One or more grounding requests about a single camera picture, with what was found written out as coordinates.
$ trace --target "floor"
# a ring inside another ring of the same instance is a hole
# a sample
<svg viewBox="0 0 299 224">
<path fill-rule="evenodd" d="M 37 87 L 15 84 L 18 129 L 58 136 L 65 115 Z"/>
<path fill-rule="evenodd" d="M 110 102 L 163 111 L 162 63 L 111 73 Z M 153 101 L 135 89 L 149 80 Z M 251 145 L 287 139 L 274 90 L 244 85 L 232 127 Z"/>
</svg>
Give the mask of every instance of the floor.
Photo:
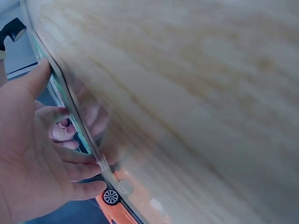
<svg viewBox="0 0 299 224">
<path fill-rule="evenodd" d="M 55 105 L 48 91 L 38 100 L 45 105 Z M 26 224 L 109 224 L 95 199 L 68 202 L 56 211 L 26 222 Z"/>
</svg>

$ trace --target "toy car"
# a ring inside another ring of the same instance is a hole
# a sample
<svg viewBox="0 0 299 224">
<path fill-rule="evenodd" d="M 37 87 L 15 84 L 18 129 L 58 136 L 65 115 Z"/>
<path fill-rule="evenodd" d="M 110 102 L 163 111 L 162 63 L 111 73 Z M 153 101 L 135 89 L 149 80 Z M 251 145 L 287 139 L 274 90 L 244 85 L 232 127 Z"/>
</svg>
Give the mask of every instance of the toy car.
<svg viewBox="0 0 299 224">
<path fill-rule="evenodd" d="M 117 190 L 108 187 L 96 197 L 110 224 L 139 224 L 121 203 L 121 198 L 134 206 L 132 209 L 138 211 L 142 216 L 141 220 L 145 219 L 150 224 L 171 224 L 170 217 L 163 211 L 160 202 L 152 198 L 148 190 L 128 171 L 123 168 L 113 171 L 118 181 Z"/>
</svg>

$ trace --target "light wooden board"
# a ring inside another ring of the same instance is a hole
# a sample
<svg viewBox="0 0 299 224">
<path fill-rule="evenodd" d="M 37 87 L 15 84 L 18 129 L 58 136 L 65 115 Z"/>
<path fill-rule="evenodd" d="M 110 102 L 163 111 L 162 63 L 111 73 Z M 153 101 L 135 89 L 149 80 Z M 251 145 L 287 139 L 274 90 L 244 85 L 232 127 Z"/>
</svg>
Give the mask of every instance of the light wooden board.
<svg viewBox="0 0 299 224">
<path fill-rule="evenodd" d="M 298 1 L 27 6 L 69 85 L 110 112 L 108 159 L 172 223 L 298 223 Z"/>
</svg>

